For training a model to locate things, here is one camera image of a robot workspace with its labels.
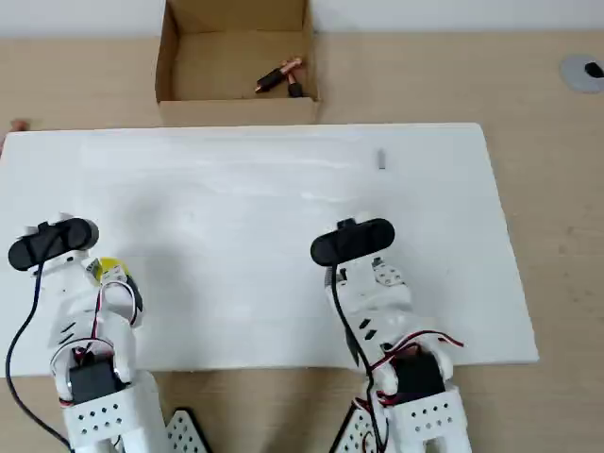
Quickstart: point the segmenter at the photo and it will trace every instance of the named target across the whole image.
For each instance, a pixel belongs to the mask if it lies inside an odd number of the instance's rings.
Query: wooden table
[[[0,124],[24,116],[46,129],[160,126],[157,45],[0,42]],[[340,34],[317,42],[323,123],[484,128],[542,359],[456,371],[477,452],[596,453],[604,445],[604,94],[562,84],[558,65],[574,52],[604,59],[604,32]],[[359,383],[320,369],[158,379],[166,414],[194,407],[218,453],[327,452]],[[17,383],[34,411],[61,426],[48,378]],[[0,411],[6,450],[61,451],[4,386]]]

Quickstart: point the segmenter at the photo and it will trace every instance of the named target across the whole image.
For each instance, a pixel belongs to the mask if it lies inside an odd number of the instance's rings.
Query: open cardboard box
[[[319,93],[309,0],[167,0],[156,97],[166,126],[311,124]],[[256,94],[256,81],[284,59],[301,57],[287,83]]]

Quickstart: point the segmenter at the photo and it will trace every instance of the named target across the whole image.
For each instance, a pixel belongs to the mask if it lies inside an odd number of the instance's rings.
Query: red wire
[[[372,371],[375,370],[376,368],[378,368],[379,366],[383,365],[384,363],[390,361],[400,351],[403,351],[406,348],[410,347],[410,345],[407,344],[407,343],[410,342],[411,340],[413,340],[413,339],[415,339],[415,338],[417,338],[417,337],[419,337],[421,335],[427,335],[427,334],[430,334],[430,333],[433,333],[433,334],[436,334],[436,335],[441,335],[441,336],[445,337],[446,341],[448,341],[451,344],[454,344],[455,346],[464,347],[464,344],[462,342],[458,342],[453,337],[447,335],[444,332],[441,332],[441,331],[438,331],[438,330],[419,330],[419,331],[414,332],[411,335],[408,335],[407,337],[405,337],[403,340],[401,340],[399,342],[399,344],[397,346],[395,346],[383,358],[381,358],[379,361],[377,361],[376,363],[374,363],[373,365],[371,365]]]

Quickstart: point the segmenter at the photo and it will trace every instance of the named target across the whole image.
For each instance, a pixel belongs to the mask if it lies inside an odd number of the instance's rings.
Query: white foam board
[[[61,211],[96,222],[94,255],[124,259],[137,280],[141,368],[350,366],[309,250],[360,212],[394,224],[389,260],[417,311],[466,343],[451,349],[455,363],[538,359],[477,125],[11,134],[0,160],[0,250]],[[0,260],[3,350],[28,313],[30,274]],[[74,304],[94,303],[83,284],[61,273],[42,282],[15,375],[48,372],[50,327]]]

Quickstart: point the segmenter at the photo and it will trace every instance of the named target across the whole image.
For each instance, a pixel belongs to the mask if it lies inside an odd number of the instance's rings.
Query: small metal pin
[[[377,151],[377,168],[379,170],[386,170],[386,151],[379,148]]]

